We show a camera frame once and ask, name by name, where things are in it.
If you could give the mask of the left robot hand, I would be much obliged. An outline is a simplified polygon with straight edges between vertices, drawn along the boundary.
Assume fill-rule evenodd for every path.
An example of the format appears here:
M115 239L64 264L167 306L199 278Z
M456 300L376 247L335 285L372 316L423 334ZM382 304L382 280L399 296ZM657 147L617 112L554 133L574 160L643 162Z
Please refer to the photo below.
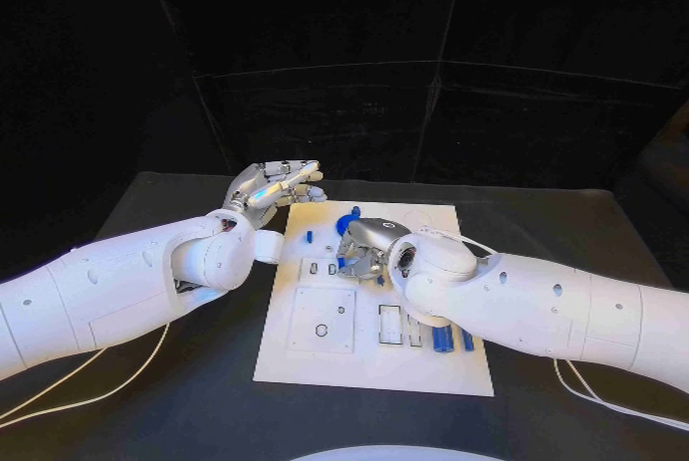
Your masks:
M251 164L235 176L222 208L238 212L261 229L277 209L297 203L324 202L324 190L312 185L323 179L317 160L281 160Z

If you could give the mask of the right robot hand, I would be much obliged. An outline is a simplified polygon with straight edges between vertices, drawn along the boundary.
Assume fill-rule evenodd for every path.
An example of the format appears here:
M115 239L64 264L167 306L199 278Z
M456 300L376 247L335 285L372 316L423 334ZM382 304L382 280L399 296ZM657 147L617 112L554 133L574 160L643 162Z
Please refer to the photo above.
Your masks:
M376 279L388 268L391 250L411 230L382 218L358 218L345 229L337 248L337 274L345 278Z

